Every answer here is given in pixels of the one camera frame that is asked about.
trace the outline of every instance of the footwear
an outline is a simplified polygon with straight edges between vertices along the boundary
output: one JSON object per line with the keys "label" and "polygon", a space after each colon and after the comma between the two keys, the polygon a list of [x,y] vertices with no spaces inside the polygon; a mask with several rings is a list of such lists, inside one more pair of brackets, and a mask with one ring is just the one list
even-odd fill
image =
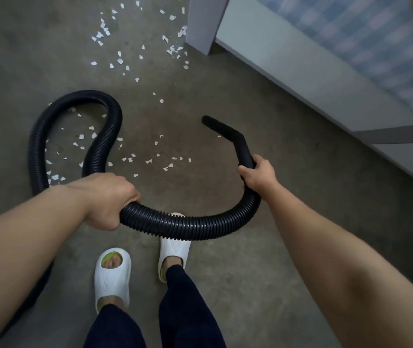
{"label": "footwear", "polygon": [[[172,212],[173,216],[186,217],[181,213]],[[161,249],[159,252],[158,260],[158,278],[160,281],[166,283],[166,279],[163,278],[161,274],[161,266],[163,265],[164,259],[167,257],[180,257],[182,259],[182,267],[186,268],[187,256],[189,255],[191,241],[188,240],[174,240],[161,237]]]}
{"label": "footwear", "polygon": [[[101,265],[106,259],[119,255],[121,265],[115,269],[105,269]],[[126,307],[129,306],[129,277],[131,276],[131,257],[121,248],[111,248],[104,251],[95,265],[95,310],[98,314],[97,302],[102,297],[117,296],[122,299]]]}

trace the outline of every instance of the concrete floor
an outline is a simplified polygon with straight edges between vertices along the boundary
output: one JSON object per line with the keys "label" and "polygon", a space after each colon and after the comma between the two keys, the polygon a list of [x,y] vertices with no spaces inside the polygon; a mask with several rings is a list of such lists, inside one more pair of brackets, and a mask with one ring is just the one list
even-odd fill
{"label": "concrete floor", "polygon": [[[201,116],[209,114],[241,131],[290,191],[404,274],[413,273],[412,178],[229,53],[205,57],[186,46],[188,57],[173,60],[161,36],[177,40],[187,20],[181,6],[188,10],[188,0],[141,0],[141,6],[143,11],[135,0],[0,0],[0,213],[31,196],[26,147],[39,113],[68,92],[99,89],[114,96],[124,113],[123,146],[112,150],[108,170],[134,182],[144,204],[204,215],[239,200],[233,146],[201,125]],[[119,12],[116,22],[112,8]],[[100,11],[112,33],[103,47],[90,39],[101,30]],[[170,14],[177,19],[170,21]],[[131,68],[125,76],[117,51]],[[183,60],[190,69],[182,68]],[[78,163],[86,153],[72,145],[76,136],[85,134],[79,142],[88,147],[88,127],[98,131],[104,123],[101,108],[78,111],[81,118],[69,113],[57,123],[47,152],[53,174],[67,181],[80,176]],[[137,155],[133,163],[121,161],[131,153]],[[185,160],[163,171],[172,156]],[[156,275],[159,240],[124,226],[105,233],[85,225],[62,247],[36,306],[0,347],[81,346],[95,318],[94,262],[113,246],[131,254],[130,313],[147,346],[159,347],[157,312],[166,290]],[[339,346],[265,204],[237,233],[194,243],[187,272],[229,347]]]}

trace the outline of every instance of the person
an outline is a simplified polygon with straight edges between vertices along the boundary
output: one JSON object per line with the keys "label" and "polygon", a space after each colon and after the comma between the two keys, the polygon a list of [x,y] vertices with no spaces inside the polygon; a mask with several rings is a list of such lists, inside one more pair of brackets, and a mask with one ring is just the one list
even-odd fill
{"label": "person", "polygon": [[[413,284],[365,242],[280,185],[269,161],[253,158],[256,169],[239,166],[238,173],[269,205],[296,268],[341,345],[412,348]],[[0,215],[0,331],[82,222],[114,230],[119,211],[139,200],[140,193],[125,178],[93,174],[48,188]],[[158,276],[168,285],[159,308],[163,346],[225,347],[213,315],[184,271],[189,246],[161,242]],[[120,248],[98,259],[98,316],[85,347],[145,346],[127,313],[130,269],[129,254]]]}

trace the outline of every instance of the person's left hand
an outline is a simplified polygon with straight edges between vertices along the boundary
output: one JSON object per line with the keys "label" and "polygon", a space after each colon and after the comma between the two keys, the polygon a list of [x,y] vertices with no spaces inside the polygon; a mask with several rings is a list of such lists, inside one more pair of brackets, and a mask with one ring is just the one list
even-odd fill
{"label": "person's left hand", "polygon": [[100,230],[113,231],[120,224],[120,211],[140,193],[125,177],[114,173],[95,173],[66,185],[82,193],[87,207],[85,222]]}

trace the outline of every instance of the dark pants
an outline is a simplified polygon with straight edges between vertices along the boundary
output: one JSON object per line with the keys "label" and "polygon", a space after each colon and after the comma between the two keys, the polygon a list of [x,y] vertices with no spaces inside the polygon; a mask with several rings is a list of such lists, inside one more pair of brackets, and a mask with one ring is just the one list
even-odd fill
{"label": "dark pants", "polygon": [[[163,348],[226,347],[213,314],[180,265],[166,271],[168,290],[158,310]],[[146,347],[139,326],[115,305],[100,310],[84,348]]]}

